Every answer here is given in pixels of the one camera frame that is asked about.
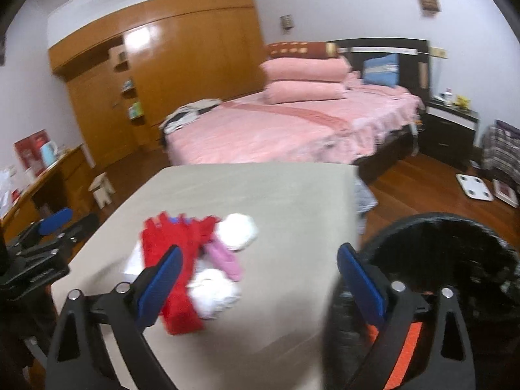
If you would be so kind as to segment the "red cloth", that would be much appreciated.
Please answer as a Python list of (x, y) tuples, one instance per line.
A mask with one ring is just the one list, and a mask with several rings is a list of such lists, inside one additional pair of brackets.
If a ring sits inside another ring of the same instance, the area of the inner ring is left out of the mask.
[(218, 219), (207, 216), (175, 218), (163, 211), (144, 222), (141, 244), (145, 267), (158, 267), (153, 290), (165, 298), (161, 315), (169, 334), (189, 334), (203, 329), (188, 295), (201, 247), (210, 241)]

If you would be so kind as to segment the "white paper ball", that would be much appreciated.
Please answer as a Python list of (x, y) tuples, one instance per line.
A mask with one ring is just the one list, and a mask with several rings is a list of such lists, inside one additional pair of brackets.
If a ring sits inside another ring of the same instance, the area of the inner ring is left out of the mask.
[(258, 236), (259, 230), (251, 216), (232, 213), (218, 222), (215, 236), (231, 251), (248, 247)]

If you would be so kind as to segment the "orange trash in bin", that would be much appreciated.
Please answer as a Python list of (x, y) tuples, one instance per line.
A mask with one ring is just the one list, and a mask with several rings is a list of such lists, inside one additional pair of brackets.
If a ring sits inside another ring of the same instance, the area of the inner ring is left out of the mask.
[(409, 327), (404, 346), (383, 388), (384, 390), (397, 389), (405, 382), (405, 374), (411, 364), (411, 359), (421, 334), (422, 325), (422, 322), (413, 322)]

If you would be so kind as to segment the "wooden desk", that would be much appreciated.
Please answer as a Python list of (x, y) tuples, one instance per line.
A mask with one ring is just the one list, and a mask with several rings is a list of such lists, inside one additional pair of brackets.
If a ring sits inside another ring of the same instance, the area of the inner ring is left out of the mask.
[(74, 219), (88, 214), (96, 205), (89, 190), (93, 179), (94, 171), (82, 146), (68, 150), (21, 194), (2, 218), (5, 239), (12, 240), (33, 222), (63, 208), (72, 209)]

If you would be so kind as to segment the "small white stool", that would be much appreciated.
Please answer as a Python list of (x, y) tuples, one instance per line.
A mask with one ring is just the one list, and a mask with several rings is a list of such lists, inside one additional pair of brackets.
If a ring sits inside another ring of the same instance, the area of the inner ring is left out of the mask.
[(111, 205), (112, 195), (115, 194), (115, 189), (106, 173), (96, 176), (88, 190), (93, 194), (93, 198), (100, 209)]

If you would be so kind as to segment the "light blue kettle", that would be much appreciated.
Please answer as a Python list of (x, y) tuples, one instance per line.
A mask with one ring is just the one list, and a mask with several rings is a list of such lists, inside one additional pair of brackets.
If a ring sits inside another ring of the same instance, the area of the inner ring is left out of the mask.
[(41, 160), (45, 168), (51, 167), (57, 163), (58, 160), (58, 147), (54, 141), (48, 141), (41, 145), (40, 148)]

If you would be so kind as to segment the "red box on desk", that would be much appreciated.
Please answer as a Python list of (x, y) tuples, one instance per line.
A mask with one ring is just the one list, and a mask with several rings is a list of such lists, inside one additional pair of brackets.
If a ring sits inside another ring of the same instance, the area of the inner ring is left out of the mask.
[(47, 144), (48, 141), (47, 130), (42, 129), (13, 145), (24, 170), (30, 170), (35, 177), (41, 175), (45, 170), (41, 158), (41, 146)]

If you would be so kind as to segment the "pink cloth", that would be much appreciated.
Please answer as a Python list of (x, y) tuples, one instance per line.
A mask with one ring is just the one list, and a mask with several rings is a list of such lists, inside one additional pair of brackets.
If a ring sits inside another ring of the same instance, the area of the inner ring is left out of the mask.
[(210, 240), (203, 248), (212, 265), (221, 270), (230, 280), (239, 282), (242, 279), (242, 269), (234, 252), (229, 250), (219, 239)]

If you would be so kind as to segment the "clothes pile on bed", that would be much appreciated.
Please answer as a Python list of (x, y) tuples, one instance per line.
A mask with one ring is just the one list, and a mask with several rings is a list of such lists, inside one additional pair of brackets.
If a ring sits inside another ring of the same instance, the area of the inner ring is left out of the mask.
[(221, 99), (200, 99), (190, 102), (169, 114), (159, 125), (165, 135), (194, 123), (201, 115), (206, 114), (222, 103)]

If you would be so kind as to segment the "wooden wardrobe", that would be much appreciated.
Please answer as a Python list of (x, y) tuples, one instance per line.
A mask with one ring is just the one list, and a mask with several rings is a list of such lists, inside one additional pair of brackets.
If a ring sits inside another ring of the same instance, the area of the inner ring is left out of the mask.
[(158, 126), (199, 99), (259, 91), (264, 40), (254, 0), (149, 0), (52, 45), (97, 167), (158, 146)]

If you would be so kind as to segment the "pink bed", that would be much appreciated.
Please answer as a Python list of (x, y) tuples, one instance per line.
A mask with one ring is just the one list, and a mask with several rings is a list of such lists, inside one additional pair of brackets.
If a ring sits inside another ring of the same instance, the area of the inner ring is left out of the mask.
[(229, 100), (164, 135), (173, 165), (323, 162), (356, 165), (371, 182), (417, 146), (420, 97), (355, 85), (340, 98), (270, 104)]

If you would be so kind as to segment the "yellow toy on nightstand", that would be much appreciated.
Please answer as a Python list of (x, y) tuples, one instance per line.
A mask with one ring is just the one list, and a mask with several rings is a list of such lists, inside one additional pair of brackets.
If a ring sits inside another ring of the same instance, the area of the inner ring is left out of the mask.
[(461, 110), (469, 111), (471, 108), (471, 100), (462, 95), (457, 95), (454, 100), (454, 105)]

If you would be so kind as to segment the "white bottle on nightstand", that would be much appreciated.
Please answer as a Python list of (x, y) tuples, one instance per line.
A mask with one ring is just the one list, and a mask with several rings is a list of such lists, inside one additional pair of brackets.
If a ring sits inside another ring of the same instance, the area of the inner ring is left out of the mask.
[(450, 107), (453, 105), (453, 93), (450, 88), (447, 88), (446, 91), (443, 93), (443, 99), (447, 106)]

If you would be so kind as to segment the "black headboard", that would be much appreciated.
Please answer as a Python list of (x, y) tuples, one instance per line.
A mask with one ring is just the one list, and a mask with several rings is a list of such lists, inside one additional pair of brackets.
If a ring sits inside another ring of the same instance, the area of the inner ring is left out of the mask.
[(339, 53), (354, 70), (363, 72), (366, 60), (396, 54), (398, 84), (427, 103), (431, 98), (429, 42), (409, 38), (354, 38), (336, 40)]

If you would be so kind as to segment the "wall lamp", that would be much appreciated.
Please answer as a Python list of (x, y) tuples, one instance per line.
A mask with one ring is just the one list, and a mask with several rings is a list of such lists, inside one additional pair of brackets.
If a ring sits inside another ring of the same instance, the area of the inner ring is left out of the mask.
[(437, 13), (440, 12), (440, 5), (438, 0), (419, 0), (421, 11), (425, 13)]
[(293, 18), (291, 15), (283, 15), (279, 18), (279, 20), (283, 31), (290, 31), (294, 28)]

